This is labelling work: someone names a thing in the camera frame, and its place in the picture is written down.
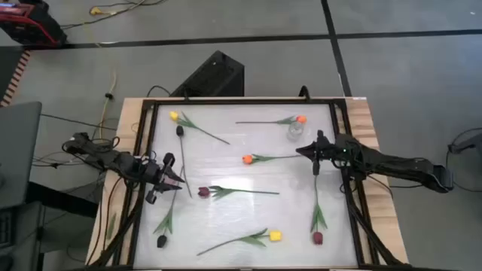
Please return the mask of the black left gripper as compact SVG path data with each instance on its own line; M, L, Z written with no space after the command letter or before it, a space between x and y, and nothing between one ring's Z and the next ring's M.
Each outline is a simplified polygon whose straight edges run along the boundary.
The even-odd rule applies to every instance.
M157 199L157 193L164 193L170 190L180 190L181 188L174 184L160 184L160 182L166 178L170 178L173 181L185 182L179 177L173 170L172 166L175 162L175 157L172 153L166 153L163 158L163 166L160 167L154 162L147 164L145 170L144 179L146 183L152 184L153 187L148 191L145 197L146 202L155 204Z

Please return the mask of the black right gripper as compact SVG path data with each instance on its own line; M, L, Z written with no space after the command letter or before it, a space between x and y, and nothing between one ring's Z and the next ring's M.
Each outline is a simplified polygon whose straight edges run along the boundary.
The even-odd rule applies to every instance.
M318 130L317 138L312 144L297 148L296 151L312 161L313 174L318 176L320 173L320 162L333 160L338 155L339 148L329 142L322 130Z

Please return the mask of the orange artificial tulip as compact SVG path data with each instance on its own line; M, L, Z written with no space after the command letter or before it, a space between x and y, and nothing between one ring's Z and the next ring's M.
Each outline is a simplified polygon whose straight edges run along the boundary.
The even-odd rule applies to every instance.
M248 154L243 156L242 161L246 165L252 165L254 163L267 162L270 160L278 160L278 159L295 158L299 156L300 156L299 154L288 155L288 156L262 156L258 154Z
M295 123L295 122L298 122L298 123L306 123L306 121L307 121L307 117L306 117L306 116L298 115L298 116L287 117L287 118L284 118L284 119L281 119L281 120L272 120L272 121L240 121L240 122L236 122L236 124L275 123L275 124L279 124L279 125L289 125L289 124L292 124L292 123Z

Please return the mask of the black artificial tulip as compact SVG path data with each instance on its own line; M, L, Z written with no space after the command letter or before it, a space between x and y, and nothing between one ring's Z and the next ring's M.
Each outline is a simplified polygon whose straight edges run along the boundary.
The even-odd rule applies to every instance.
M154 234L157 234L157 247L164 248L168 241L168 235L173 234L173 212L175 207L175 201L177 197L177 191L175 191L168 212L163 217L163 220L157 225L154 230Z
M183 168L183 176L185 180L186 187L188 189L189 196L192 197L191 188L188 182L187 174L186 174L186 163L185 163L185 152L184 152L184 145L183 145L183 137L184 137L184 128L181 125L176 127L176 135L178 136L181 148L181 155L182 155L182 168Z

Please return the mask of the yellow artificial tulip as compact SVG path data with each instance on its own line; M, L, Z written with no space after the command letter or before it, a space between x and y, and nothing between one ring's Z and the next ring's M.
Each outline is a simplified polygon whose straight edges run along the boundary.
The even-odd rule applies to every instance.
M282 232L279 231L279 230L268 230L267 228L265 228L265 229L263 229L263 230L261 230L257 233L253 233L253 234L247 235L247 236L238 237L238 238L235 238L235 239L230 239L226 242L222 242L222 243L219 243L217 245L214 245L211 248L207 248L207 249L197 253L197 256L201 256L201 255L206 254L210 251L213 251L217 248L220 248L224 245L228 245L228 244L231 244L231 243L234 243L234 242L243 242L243 243L250 244L250 245L265 247L266 245L262 242L262 239L268 239L270 242L279 242L279 241L282 240Z
M216 135L213 135L210 132L207 132L204 129L200 128L193 121L191 121L184 112L178 113L177 111L171 111L169 113L169 117L175 123L177 123L180 126L185 126L185 127L189 127L189 128L192 128L192 129L196 129L196 130L201 131L202 133L204 133L204 134L206 134L206 135L208 135L208 136L210 136L214 139L219 140L220 142L223 142L223 143L229 145L229 142L225 141L224 139L221 139L221 138L217 137Z

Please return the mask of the clear cut-glass vase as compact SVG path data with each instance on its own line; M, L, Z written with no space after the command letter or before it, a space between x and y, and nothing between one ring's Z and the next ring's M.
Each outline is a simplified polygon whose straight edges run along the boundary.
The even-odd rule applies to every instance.
M305 123L299 121L292 122L288 127L287 138L292 142L296 142L304 133Z

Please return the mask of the black computer tower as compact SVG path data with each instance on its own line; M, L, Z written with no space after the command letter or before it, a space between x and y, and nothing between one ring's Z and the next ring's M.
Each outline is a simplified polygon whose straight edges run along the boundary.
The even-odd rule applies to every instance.
M245 66L217 50L172 93L171 97L245 95Z

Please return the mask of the grey desk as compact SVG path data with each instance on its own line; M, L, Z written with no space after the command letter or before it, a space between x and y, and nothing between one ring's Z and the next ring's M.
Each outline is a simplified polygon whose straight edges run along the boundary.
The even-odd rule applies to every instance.
M0 209L25 201L41 109L40 102L0 108Z

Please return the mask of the dark grey floor stand leg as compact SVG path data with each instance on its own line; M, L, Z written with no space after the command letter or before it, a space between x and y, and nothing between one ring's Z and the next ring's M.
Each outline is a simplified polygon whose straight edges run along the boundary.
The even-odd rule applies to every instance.
M448 151L452 154L460 154L472 148L482 156L482 133L474 135L461 143L448 145Z

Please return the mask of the dark keyboard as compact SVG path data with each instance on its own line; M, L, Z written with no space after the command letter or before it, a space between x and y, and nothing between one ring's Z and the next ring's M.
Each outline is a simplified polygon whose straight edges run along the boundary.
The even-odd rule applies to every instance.
M14 244L14 213L0 210L0 248L7 248Z

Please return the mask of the black orange-striped floor ramp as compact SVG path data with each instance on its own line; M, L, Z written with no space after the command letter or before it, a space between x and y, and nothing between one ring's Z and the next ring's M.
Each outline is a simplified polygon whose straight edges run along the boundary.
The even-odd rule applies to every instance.
M0 47L0 108L12 103L30 57L22 47Z

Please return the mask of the red and black equipment case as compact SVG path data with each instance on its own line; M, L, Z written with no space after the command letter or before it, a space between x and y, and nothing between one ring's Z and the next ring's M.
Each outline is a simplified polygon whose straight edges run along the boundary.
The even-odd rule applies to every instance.
M23 45L61 47L67 35L49 7L45 0L0 0L0 29Z

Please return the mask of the black metal table frame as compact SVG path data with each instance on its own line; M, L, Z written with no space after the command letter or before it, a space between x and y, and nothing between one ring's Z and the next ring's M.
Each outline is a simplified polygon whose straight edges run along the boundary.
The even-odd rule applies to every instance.
M389 192L375 184L352 180L346 170L321 162L317 176L319 205L327 230L322 245L314 245L310 226L314 191L312 163L305 157L246 165L248 154L295 155L322 130L328 140L342 132L360 135L372 129L369 110L356 111L353 99L312 98L129 98L117 126L119 151L146 156L157 163L175 156L173 169L183 176L182 155L171 111L184 112L201 131L184 128L186 184L177 190L173 234L157 247L154 230L168 212L175 191L146 202L149 184L127 187L116 172L105 177L102 204L90 243L87 269L131 271L227 269L289 271L299 269L376 269L405 263L407 256ZM236 124L307 117L296 142L287 138L289 125ZM198 196L199 187L279 192L232 193L216 199ZM230 239L279 230L282 240L262 239L265 247L234 242L201 256L197 253Z

